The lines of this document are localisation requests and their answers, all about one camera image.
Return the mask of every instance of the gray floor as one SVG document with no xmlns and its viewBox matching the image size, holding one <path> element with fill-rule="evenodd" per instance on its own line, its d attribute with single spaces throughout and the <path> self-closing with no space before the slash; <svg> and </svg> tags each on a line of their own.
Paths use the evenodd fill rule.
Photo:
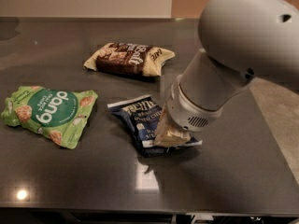
<svg viewBox="0 0 299 224">
<path fill-rule="evenodd" d="M 299 94 L 261 79 L 250 89 L 299 184 Z"/>
</svg>

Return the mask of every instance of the blue package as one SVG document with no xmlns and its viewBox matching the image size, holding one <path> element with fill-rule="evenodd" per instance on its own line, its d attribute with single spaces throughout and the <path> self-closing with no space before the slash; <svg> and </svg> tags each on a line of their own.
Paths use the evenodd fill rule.
<svg viewBox="0 0 299 224">
<path fill-rule="evenodd" d="M 153 145 L 162 109 L 151 99 L 143 95 L 135 99 L 107 105 L 108 110 L 129 129 L 134 138 L 135 148 L 144 157 L 160 156 L 179 148 L 201 145 L 194 137 L 185 144 L 176 147 L 157 147 Z"/>
</svg>

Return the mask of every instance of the dark tabletop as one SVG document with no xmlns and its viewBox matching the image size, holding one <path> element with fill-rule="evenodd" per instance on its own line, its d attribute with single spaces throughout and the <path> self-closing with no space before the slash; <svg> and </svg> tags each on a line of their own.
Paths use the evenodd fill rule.
<svg viewBox="0 0 299 224">
<path fill-rule="evenodd" d="M 74 150 L 0 122 L 0 207 L 299 215 L 299 188 L 250 91 L 202 133 L 203 145 L 143 158 L 107 104 L 166 91 L 200 48 L 197 20 L 0 19 L 0 110 L 21 85 L 95 90 L 97 110 Z M 107 42 L 171 49 L 162 77 L 87 71 Z M 18 201 L 16 193 L 29 196 Z"/>
</svg>

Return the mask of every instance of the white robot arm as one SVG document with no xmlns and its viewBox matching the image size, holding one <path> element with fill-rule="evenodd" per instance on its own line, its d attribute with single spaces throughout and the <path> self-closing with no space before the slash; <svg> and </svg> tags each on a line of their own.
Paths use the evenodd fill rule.
<svg viewBox="0 0 299 224">
<path fill-rule="evenodd" d="M 207 127 L 255 77 L 299 90 L 299 13 L 289 3 L 210 0 L 198 33 L 203 49 L 171 87 L 155 145 L 178 145 Z"/>
</svg>

